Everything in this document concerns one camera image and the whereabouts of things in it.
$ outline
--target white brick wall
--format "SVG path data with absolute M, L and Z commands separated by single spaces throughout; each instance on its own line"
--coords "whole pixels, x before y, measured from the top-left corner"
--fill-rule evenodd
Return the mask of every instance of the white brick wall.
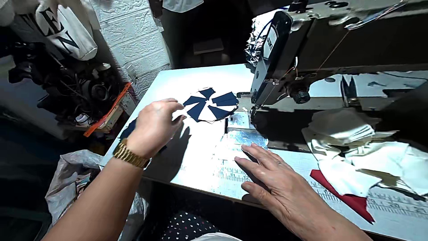
M 148 0 L 91 0 L 101 25 L 101 33 L 115 59 L 121 77 L 130 81 L 126 67 L 133 65 L 138 100 L 160 70 L 170 69 L 162 35 Z

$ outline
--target scissors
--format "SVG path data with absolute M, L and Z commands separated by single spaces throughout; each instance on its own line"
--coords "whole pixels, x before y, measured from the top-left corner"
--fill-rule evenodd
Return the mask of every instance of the scissors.
M 355 88 L 354 77 L 351 77 L 349 85 L 346 83 L 344 76 L 340 81 L 340 91 L 342 93 L 342 99 L 345 107 L 357 107 L 360 106 L 360 101 L 357 98 L 357 89 Z

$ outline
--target watch strap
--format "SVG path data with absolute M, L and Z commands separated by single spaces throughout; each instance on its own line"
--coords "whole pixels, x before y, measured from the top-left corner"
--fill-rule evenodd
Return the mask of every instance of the watch strap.
M 145 168 L 150 159 L 140 157 L 126 147 L 127 139 L 123 138 L 117 147 L 114 149 L 113 156 L 117 159 L 126 161 L 134 166 Z

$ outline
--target right hand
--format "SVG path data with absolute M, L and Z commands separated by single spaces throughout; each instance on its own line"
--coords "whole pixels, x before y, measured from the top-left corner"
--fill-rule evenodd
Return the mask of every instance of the right hand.
M 235 161 L 263 182 L 267 191 L 253 182 L 242 188 L 264 205 L 290 231 L 303 240 L 370 240 L 357 226 L 335 212 L 284 160 L 254 143 L 242 150 L 259 164 L 245 158 Z

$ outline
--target white tote bag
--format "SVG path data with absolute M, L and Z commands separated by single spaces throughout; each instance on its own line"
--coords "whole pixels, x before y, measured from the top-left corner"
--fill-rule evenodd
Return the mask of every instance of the white tote bag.
M 40 1 L 35 19 L 42 34 L 64 53 L 78 60 L 92 59 L 97 53 L 92 35 L 69 6 L 57 0 Z

